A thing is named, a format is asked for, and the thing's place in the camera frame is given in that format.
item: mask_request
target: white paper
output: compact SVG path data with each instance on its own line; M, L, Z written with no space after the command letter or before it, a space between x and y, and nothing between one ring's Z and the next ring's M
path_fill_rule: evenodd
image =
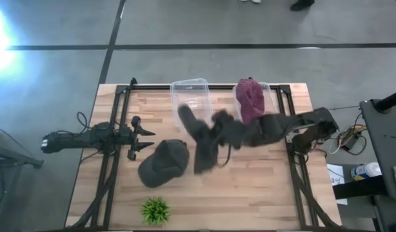
M344 173L342 172L342 166L327 164L328 173L332 180L332 185L344 184ZM336 200L338 204L347 205L347 199Z

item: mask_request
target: maroon cap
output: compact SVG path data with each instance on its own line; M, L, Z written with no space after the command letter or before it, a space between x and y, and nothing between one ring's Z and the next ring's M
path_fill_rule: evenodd
M245 124L264 114L264 93L262 86L257 81L251 77L241 79L237 84L235 94L241 104L241 117Z

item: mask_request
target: dark gray cap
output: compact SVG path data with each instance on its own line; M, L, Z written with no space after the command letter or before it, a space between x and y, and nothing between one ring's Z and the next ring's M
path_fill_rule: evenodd
M149 188L161 186L184 174L190 159L186 143L179 139L162 140L155 152L138 167L142 183Z

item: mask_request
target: table leg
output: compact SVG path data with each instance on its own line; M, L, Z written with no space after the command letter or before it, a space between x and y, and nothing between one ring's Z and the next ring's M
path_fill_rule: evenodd
M333 186L336 199L350 197L387 195L383 176L371 177L364 180L353 181Z

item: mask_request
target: cap brim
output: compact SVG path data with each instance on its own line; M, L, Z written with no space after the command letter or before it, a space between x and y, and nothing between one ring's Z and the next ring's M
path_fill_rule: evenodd
M142 183L149 188L159 187L174 177L165 177L163 174L156 173L152 168L152 160L155 154L150 155L146 158L138 167L138 175Z

